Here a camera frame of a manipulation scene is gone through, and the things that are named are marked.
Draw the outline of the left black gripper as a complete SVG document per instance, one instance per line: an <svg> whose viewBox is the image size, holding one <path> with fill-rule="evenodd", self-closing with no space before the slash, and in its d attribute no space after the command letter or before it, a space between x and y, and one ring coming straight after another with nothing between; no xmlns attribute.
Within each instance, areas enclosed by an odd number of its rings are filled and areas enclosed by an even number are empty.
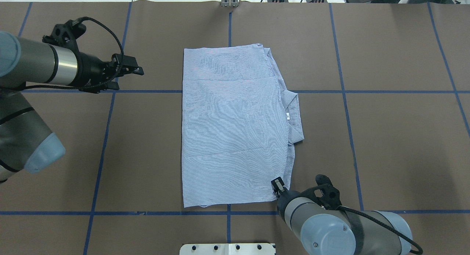
<svg viewBox="0 0 470 255"><path fill-rule="evenodd" d="M110 61L101 61L99 58L80 53L81 64L75 78L75 86L79 91L99 94L106 90L119 90L119 83L115 78L128 74L144 75L135 57L113 54Z"/></svg>

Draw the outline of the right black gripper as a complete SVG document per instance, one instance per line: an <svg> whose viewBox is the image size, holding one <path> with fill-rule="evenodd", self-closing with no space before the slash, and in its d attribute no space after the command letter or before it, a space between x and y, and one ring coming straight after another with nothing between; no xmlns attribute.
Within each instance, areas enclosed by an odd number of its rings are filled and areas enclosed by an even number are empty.
<svg viewBox="0 0 470 255"><path fill-rule="evenodd" d="M277 177L271 181L272 193L277 200L288 199L289 190L285 187L284 181L281 177Z"/></svg>

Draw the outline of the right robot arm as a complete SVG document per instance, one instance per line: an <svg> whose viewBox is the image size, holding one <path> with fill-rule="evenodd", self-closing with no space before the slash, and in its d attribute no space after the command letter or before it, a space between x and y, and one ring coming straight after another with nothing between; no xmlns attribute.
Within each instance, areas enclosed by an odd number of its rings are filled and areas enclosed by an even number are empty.
<svg viewBox="0 0 470 255"><path fill-rule="evenodd" d="M303 192L271 181L277 210L309 255L421 255L408 223L398 214L358 211L343 205L326 175Z"/></svg>

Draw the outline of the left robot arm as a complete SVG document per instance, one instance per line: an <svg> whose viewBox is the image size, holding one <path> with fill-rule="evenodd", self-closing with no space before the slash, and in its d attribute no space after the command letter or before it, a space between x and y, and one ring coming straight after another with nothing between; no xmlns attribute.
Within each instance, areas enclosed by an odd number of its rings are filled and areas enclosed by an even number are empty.
<svg viewBox="0 0 470 255"><path fill-rule="evenodd" d="M110 61L81 52L77 38L84 32L57 25L42 41L1 32L1 183L22 170L39 173L66 153L26 92L56 88L98 94L118 90L115 78L144 74L122 47Z"/></svg>

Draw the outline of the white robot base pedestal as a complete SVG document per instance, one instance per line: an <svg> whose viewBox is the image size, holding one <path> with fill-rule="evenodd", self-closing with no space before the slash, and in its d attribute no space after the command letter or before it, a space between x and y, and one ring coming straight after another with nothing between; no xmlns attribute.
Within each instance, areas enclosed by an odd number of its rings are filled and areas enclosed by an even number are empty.
<svg viewBox="0 0 470 255"><path fill-rule="evenodd" d="M180 255L275 255L272 243L184 244Z"/></svg>

